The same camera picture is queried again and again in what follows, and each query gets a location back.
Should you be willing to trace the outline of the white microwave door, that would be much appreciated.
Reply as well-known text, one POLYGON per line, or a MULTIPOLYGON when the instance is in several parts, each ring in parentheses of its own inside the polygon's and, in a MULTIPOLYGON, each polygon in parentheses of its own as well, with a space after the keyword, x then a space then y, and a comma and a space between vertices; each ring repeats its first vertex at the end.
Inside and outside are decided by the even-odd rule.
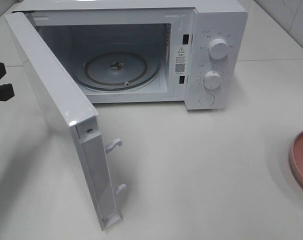
POLYGON ((116 196, 127 187, 113 187, 107 154, 123 142, 117 138, 104 144, 98 111, 25 14, 11 13, 5 20, 46 123, 100 228, 106 230, 121 219, 116 196))

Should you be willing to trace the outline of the round white door button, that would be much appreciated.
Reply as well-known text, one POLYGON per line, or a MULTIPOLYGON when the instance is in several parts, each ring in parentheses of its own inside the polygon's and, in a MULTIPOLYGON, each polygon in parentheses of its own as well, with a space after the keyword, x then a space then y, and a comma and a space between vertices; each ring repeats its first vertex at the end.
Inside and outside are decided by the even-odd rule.
POLYGON ((203 106, 211 106, 215 102, 215 96, 212 94, 204 94, 200 97, 199 103, 203 106))

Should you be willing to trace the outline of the white timer knob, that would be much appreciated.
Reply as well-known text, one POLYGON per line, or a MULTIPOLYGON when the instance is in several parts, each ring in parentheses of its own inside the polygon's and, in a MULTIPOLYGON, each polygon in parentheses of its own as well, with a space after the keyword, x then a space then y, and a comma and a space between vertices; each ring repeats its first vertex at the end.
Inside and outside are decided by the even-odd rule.
POLYGON ((217 71, 209 71, 203 77, 203 84, 206 89, 214 90, 222 84, 222 76, 217 71))

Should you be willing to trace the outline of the pink round plate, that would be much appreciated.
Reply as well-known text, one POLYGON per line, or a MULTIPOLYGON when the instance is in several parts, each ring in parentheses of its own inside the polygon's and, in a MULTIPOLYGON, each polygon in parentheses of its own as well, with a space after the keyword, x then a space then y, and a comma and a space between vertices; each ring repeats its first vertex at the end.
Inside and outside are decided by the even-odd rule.
POLYGON ((303 189, 303 131, 295 137, 291 144, 289 164, 293 176, 303 189))

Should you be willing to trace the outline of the glass microwave turntable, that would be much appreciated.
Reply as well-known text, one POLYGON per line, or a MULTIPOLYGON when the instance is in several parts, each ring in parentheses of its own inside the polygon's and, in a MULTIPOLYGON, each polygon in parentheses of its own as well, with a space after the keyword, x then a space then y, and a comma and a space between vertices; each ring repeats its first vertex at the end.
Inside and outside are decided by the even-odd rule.
POLYGON ((73 76, 83 86, 98 91, 124 91, 152 80, 161 67, 150 47, 132 43, 103 44, 75 58, 73 76))

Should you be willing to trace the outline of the white microwave oven body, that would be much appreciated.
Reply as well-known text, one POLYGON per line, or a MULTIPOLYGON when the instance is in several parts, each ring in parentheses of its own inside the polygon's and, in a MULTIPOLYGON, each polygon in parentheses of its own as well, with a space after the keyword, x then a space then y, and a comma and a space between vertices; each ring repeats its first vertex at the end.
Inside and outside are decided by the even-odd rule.
POLYGON ((93 104, 183 102, 188 110, 222 109, 234 76, 247 11, 236 0, 24 0, 12 11, 23 13, 61 65, 93 104), (209 42, 223 37, 228 54, 215 60, 209 42), (94 90, 73 75, 75 58, 100 45, 147 46, 160 57, 160 69, 149 82, 118 91, 94 90), (204 75, 217 71, 216 89, 204 75), (200 97, 215 96, 201 105, 200 97))

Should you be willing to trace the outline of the upper white power knob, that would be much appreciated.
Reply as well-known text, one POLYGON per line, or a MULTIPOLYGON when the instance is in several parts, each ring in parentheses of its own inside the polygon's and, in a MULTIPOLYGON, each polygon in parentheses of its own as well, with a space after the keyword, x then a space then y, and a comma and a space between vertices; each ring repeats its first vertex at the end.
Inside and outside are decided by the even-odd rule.
POLYGON ((223 37, 217 37, 208 44, 208 53, 214 60, 221 60, 228 55, 229 43, 223 37))

